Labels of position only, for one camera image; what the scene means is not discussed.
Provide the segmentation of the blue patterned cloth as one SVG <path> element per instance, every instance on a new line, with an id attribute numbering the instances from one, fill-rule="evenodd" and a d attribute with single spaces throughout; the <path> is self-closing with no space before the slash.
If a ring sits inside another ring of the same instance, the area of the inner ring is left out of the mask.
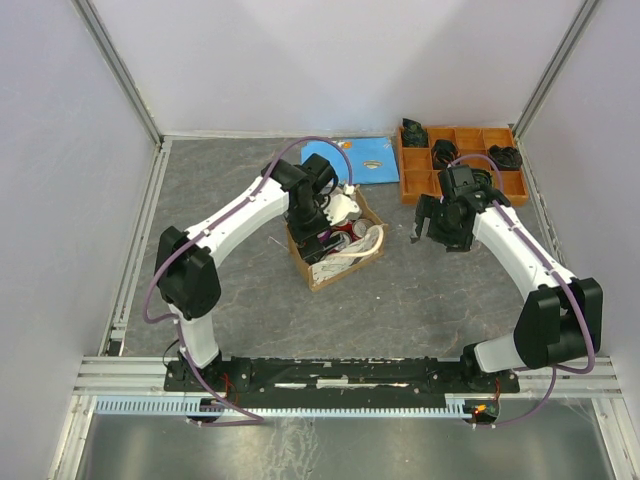
<path id="1" fill-rule="evenodd" d="M 334 140 L 349 158 L 352 184 L 374 185 L 399 182 L 399 172 L 392 146 L 387 137 L 345 138 Z M 327 143 L 311 141 L 301 149 L 301 160 L 312 154 L 327 159 L 341 183 L 348 180 L 348 169 L 343 156 Z"/>

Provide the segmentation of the purple soda can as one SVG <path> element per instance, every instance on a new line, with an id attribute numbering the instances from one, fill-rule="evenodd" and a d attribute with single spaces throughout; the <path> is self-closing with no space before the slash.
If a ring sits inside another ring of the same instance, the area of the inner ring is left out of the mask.
<path id="1" fill-rule="evenodd" d="M 353 242 L 351 235 L 344 230 L 333 231 L 330 235 L 330 240 L 332 244 L 332 253 L 343 251 Z"/>

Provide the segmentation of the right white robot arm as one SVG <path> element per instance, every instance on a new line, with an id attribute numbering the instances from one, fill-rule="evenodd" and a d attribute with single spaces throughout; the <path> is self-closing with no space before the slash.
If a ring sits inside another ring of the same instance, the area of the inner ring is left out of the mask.
<path id="1" fill-rule="evenodd" d="M 556 261 L 519 220 L 497 188 L 477 182 L 467 165 L 442 170 L 439 197 L 423 194 L 411 239 L 421 236 L 449 252 L 483 244 L 509 274 L 524 299 L 512 332 L 464 348 L 459 379 L 481 391 L 506 370 L 545 367 L 587 374 L 601 348 L 604 294 L 593 278 L 578 278 Z"/>

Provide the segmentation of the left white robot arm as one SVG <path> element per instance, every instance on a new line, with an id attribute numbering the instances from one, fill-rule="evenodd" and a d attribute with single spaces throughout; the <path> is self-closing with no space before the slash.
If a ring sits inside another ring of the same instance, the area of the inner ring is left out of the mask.
<path id="1" fill-rule="evenodd" d="M 300 257 L 320 260 L 337 244 L 329 238 L 330 199 L 323 193 L 327 186 L 336 188 L 338 176 L 325 158 L 313 154 L 300 165 L 280 160 L 209 219 L 186 231 L 169 227 L 161 234 L 150 288 L 157 288 L 170 307 L 167 317 L 177 323 L 182 348 L 191 358 L 187 379 L 198 389 L 212 389 L 221 378 L 212 319 L 221 297 L 217 268 L 278 216 L 285 218 Z"/>

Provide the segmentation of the burlap canvas bag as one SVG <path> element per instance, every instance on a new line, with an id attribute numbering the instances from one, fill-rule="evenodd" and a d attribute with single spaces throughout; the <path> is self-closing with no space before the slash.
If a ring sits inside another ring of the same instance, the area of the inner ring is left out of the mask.
<path id="1" fill-rule="evenodd" d="M 368 230 L 364 238 L 354 239 L 352 236 L 353 242 L 349 247 L 341 252 L 330 252 L 317 263 L 309 264 L 301 259 L 288 229 L 285 228 L 289 253 L 304 282 L 312 292 L 317 292 L 336 283 L 372 263 L 384 253 L 388 226 L 370 209 L 358 186 L 356 186 L 356 201 L 362 210 L 360 218 L 372 221 L 374 226 Z"/>

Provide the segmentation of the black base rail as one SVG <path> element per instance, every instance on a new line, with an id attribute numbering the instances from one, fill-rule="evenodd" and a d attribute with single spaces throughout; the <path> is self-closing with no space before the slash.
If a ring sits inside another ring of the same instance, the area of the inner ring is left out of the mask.
<path id="1" fill-rule="evenodd" d="M 431 357 L 400 359 L 316 359 L 232 357 L 216 360 L 199 371 L 219 394 L 240 397 L 258 392 L 302 389 L 390 390 L 426 394 L 518 393 L 517 375 L 510 371 L 475 373 L 459 360 Z"/>

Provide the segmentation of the red cola can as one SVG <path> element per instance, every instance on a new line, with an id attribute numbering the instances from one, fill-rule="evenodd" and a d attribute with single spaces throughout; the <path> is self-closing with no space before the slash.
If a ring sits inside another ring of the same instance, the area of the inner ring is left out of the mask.
<path id="1" fill-rule="evenodd" d="M 354 239 L 362 239 L 366 236 L 368 230 L 374 226 L 374 223 L 368 219 L 360 218 L 352 223 L 351 231 Z"/>

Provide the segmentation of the dark rolled item top-left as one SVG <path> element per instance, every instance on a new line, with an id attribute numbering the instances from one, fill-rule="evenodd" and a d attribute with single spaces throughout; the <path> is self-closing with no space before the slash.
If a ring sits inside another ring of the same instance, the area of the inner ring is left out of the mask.
<path id="1" fill-rule="evenodd" d="M 402 145 L 405 148 L 427 148 L 429 137 L 421 123 L 412 119 L 402 120 Z"/>

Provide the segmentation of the dark rolled item bottom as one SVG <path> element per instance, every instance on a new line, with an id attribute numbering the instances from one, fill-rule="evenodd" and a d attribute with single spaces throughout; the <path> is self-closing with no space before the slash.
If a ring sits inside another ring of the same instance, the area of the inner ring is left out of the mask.
<path id="1" fill-rule="evenodd" d="M 472 168 L 472 175 L 477 185 L 494 187 L 494 181 L 491 173 L 484 169 Z"/>

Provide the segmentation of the aluminium frame rail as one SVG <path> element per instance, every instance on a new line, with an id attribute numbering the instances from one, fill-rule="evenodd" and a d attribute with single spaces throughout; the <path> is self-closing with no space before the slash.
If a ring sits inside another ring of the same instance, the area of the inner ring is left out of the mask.
<path id="1" fill-rule="evenodd" d="M 85 357 L 73 387 L 78 396 L 166 396 L 159 357 Z"/>

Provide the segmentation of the dark rolled item centre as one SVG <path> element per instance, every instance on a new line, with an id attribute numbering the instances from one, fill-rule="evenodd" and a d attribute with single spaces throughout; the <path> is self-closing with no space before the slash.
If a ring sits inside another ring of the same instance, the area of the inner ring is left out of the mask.
<path id="1" fill-rule="evenodd" d="M 437 139 L 431 148 L 432 164 L 436 170 L 447 168 L 458 156 L 458 149 L 453 141 Z"/>

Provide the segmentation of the dark rolled item right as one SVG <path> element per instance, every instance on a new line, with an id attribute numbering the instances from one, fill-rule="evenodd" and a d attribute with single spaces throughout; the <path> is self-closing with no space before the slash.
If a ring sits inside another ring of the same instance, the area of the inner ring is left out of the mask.
<path id="1" fill-rule="evenodd" d="M 488 149 L 488 154 L 500 171 L 518 171 L 522 167 L 522 155 L 513 146 L 492 145 Z"/>

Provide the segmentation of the orange wooden compartment tray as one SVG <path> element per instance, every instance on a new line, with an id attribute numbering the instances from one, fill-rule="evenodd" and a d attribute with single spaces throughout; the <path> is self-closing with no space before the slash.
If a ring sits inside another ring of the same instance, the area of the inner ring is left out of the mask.
<path id="1" fill-rule="evenodd" d="M 401 201 L 414 205 L 421 194 L 440 196 L 438 180 L 439 169 L 434 165 L 433 146 L 438 140 L 450 141 L 460 156 L 470 155 L 463 161 L 473 168 L 485 170 L 491 174 L 495 187 L 511 201 L 514 207 L 521 207 L 529 200 L 529 191 L 523 168 L 519 170 L 500 170 L 502 184 L 498 174 L 481 155 L 488 155 L 490 147 L 515 147 L 515 141 L 507 127 L 469 127 L 469 126 L 426 126 L 426 147 L 407 147 L 402 139 L 403 127 L 398 128 L 397 163 L 400 175 Z"/>

